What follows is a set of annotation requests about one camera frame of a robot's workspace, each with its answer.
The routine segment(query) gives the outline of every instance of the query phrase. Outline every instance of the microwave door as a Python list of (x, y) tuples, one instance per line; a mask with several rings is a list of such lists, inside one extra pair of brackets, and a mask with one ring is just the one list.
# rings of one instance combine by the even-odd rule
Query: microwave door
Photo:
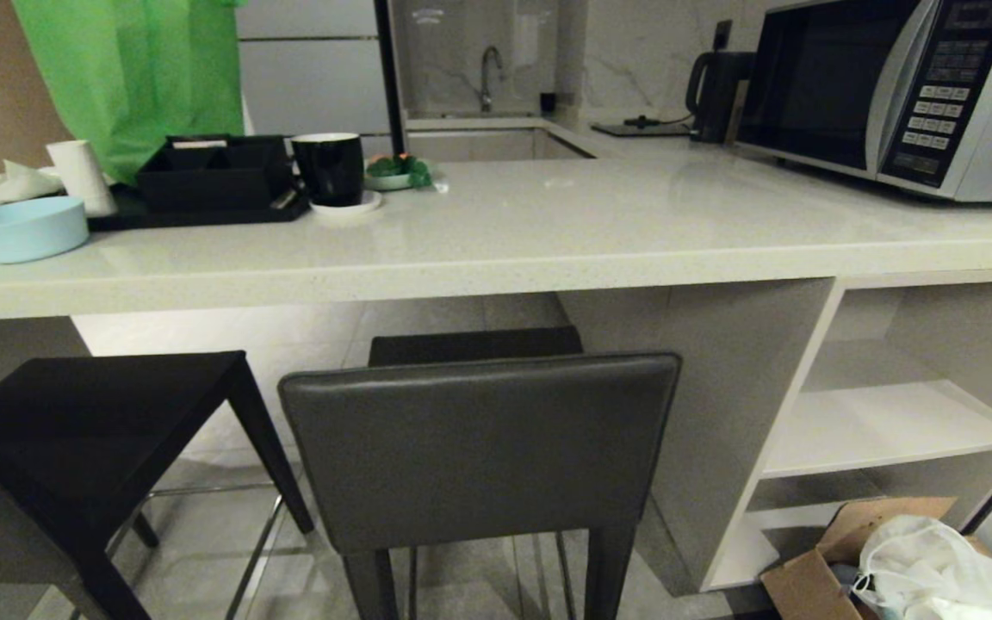
[(867, 176), (877, 177), (882, 157), (890, 149), (897, 129), (898, 115), (909, 99), (917, 67), (925, 55), (929, 33), (936, 21), (940, 0), (922, 0), (902, 28), (882, 73), (878, 74), (875, 93), (871, 95), (871, 111), (867, 114), (865, 162)]
[[(874, 177), (889, 111), (873, 114), (871, 104), (890, 56), (908, 46), (895, 48), (924, 1), (834, 0), (768, 11), (740, 141), (780, 157)], [(889, 101), (890, 90), (885, 97)], [(869, 153), (872, 123), (878, 138)]]

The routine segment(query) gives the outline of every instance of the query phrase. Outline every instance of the black stool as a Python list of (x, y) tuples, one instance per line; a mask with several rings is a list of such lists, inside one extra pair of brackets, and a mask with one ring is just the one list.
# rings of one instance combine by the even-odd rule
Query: black stool
[(158, 544), (141, 507), (165, 494), (152, 487), (224, 400), (296, 524), (310, 532), (242, 350), (42, 358), (0, 381), (0, 582), (56, 585), (90, 620), (148, 619), (108, 554), (129, 526)]
[(578, 353), (573, 328), (375, 338), (369, 369), (283, 378), (363, 620), (397, 620), (389, 549), (578, 529), (586, 617), (614, 619), (680, 360)]

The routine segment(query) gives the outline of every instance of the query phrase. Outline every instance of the faucet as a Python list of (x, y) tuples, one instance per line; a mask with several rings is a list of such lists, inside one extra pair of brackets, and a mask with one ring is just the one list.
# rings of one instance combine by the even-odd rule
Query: faucet
[(493, 94), (488, 90), (488, 59), (496, 60), (500, 82), (504, 81), (504, 59), (499, 55), (496, 46), (485, 47), (485, 54), (480, 56), (480, 111), (493, 111)]

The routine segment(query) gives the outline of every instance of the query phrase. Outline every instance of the white countertop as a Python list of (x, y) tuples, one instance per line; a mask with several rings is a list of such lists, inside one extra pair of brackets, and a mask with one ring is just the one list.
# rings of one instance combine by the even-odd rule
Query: white countertop
[(441, 192), (389, 193), (350, 222), (96, 234), (0, 266), (0, 318), (992, 270), (992, 208), (932, 207), (685, 139), (530, 122), (626, 158), (442, 164)]

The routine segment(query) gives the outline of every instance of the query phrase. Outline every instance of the wall outlet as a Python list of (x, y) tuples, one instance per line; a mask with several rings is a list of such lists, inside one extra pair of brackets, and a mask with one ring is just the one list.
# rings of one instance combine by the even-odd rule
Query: wall outlet
[(712, 50), (725, 50), (729, 45), (729, 31), (733, 30), (733, 20), (720, 21), (714, 27), (714, 46)]

